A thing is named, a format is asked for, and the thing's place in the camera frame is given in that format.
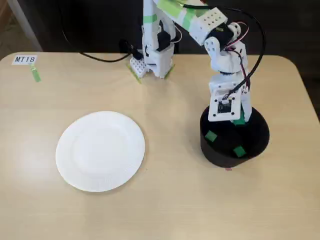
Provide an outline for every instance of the black cable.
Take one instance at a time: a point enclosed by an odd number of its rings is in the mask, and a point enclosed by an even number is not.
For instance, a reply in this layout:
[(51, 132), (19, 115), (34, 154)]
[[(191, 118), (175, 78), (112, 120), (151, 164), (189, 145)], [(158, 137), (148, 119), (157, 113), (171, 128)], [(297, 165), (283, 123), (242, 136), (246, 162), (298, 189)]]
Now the black cable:
[[(61, 32), (63, 34), (63, 37), (65, 39), (65, 41), (70, 45), (70, 47), (72, 49), (74, 49), (75, 51), (76, 48), (71, 44), (71, 42), (69, 41), (67, 35), (66, 35), (66, 31), (65, 31), (65, 26), (64, 26), (64, 18), (63, 18), (63, 13), (62, 13), (62, 10), (61, 10), (61, 7), (60, 7), (60, 3), (59, 3), (59, 0), (56, 0), (56, 5), (57, 5), (57, 8), (58, 8), (58, 11), (59, 11), (59, 14), (60, 14), (60, 26), (61, 26)], [(127, 47), (128, 47), (128, 50), (136, 50), (131, 44), (127, 42)], [(118, 59), (115, 59), (115, 60), (106, 60), (106, 59), (101, 59), (101, 58), (97, 58), (95, 56), (91, 56), (91, 55), (88, 55), (84, 52), (81, 52), (81, 51), (77, 51), (79, 54), (87, 57), (87, 58), (90, 58), (90, 59), (93, 59), (93, 60), (96, 60), (96, 61), (99, 61), (99, 62), (103, 62), (103, 63), (116, 63), (116, 62), (120, 62), (121, 60), (123, 59), (126, 59), (127, 57), (129, 57), (132, 52), (129, 52), (128, 54), (126, 54), (125, 56), (121, 57), (121, 58), (118, 58)]]
[(250, 81), (250, 78), (253, 76), (253, 74), (256, 72), (257, 68), (259, 67), (259, 65), (261, 63), (261, 60), (262, 60), (262, 58), (263, 58), (263, 56), (265, 55), (265, 52), (266, 52), (266, 46), (267, 46), (266, 33), (265, 33), (263, 27), (261, 26), (261, 23), (258, 21), (258, 19), (256, 19), (250, 13), (248, 13), (246, 11), (243, 11), (241, 9), (227, 7), (227, 6), (215, 6), (215, 7), (213, 7), (213, 6), (207, 6), (207, 5), (195, 6), (195, 5), (188, 5), (188, 4), (183, 5), (183, 7), (186, 8), (186, 9), (210, 9), (210, 10), (214, 9), (214, 8), (218, 8), (218, 9), (224, 9), (224, 10), (228, 10), (228, 11), (241, 13), (241, 14), (244, 14), (244, 15), (248, 16), (249, 18), (253, 19), (255, 21), (255, 23), (257, 24), (257, 26), (259, 27), (259, 30), (260, 30), (261, 35), (262, 35), (262, 47), (261, 47), (261, 52), (260, 52), (259, 58), (256, 61), (255, 65), (253, 66), (251, 72), (248, 74), (248, 76), (246, 76), (242, 82), (240, 82), (233, 90), (231, 90), (226, 95), (225, 98), (228, 98), (231, 94), (237, 92), (242, 87), (243, 84), (245, 84), (248, 81)]
[[(227, 51), (227, 52), (236, 53), (236, 54), (239, 56), (239, 58), (240, 58), (241, 70), (242, 70), (242, 73), (243, 73), (244, 78), (246, 78), (246, 77), (247, 77), (247, 73), (246, 73), (246, 70), (245, 70), (245, 67), (244, 67), (244, 61), (243, 61), (243, 57), (242, 57), (241, 53), (238, 52), (238, 51), (236, 51), (236, 50), (234, 50), (234, 49), (230, 49), (230, 48), (228, 48), (226, 51)], [(246, 82), (246, 85), (247, 85), (247, 87), (248, 87), (249, 90), (250, 90), (250, 87), (251, 87), (250, 78), (249, 78), (249, 80)]]

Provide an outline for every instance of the white paper plate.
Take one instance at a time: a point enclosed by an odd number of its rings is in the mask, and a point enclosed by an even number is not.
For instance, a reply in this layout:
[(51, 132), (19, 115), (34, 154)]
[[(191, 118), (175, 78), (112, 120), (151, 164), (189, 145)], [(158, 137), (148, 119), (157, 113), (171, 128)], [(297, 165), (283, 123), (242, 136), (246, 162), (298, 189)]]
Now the white paper plate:
[(139, 126), (118, 112), (100, 111), (65, 130), (55, 159), (68, 184), (82, 191), (104, 192), (126, 183), (144, 155), (145, 139)]

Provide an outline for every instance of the floor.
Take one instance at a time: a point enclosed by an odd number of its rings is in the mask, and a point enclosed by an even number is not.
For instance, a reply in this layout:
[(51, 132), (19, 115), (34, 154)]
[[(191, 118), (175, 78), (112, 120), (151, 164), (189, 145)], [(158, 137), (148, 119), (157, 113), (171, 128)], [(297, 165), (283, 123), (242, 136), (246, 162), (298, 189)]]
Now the floor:
[[(11, 53), (33, 51), (36, 48), (27, 39), (14, 16), (11, 17), (9, 24), (0, 32), (0, 60)], [(320, 119), (320, 79), (304, 77), (303, 82)]]
[(16, 52), (32, 52), (36, 48), (27, 39), (17, 20), (12, 16), (8, 25), (0, 32), (0, 60)]

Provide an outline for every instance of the green square sticker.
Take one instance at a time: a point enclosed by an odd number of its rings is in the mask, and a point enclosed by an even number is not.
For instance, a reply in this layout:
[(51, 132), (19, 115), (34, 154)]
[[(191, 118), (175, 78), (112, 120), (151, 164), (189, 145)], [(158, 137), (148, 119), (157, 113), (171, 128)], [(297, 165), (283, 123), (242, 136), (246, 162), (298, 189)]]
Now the green square sticker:
[(208, 133), (205, 135), (205, 138), (206, 138), (207, 140), (209, 140), (210, 142), (214, 142), (217, 137), (218, 137), (218, 136), (217, 136), (214, 132), (212, 132), (212, 131), (208, 131)]
[(241, 158), (247, 154), (242, 146), (236, 147), (235, 149), (233, 149), (233, 151), (237, 155), (238, 158)]

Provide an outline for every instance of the label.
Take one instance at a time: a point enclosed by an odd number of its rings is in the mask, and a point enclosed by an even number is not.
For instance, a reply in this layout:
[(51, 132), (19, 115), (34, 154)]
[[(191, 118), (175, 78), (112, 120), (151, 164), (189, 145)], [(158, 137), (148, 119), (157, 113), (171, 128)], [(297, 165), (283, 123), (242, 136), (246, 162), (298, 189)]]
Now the label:
[(37, 55), (16, 55), (12, 65), (31, 65), (37, 61)]

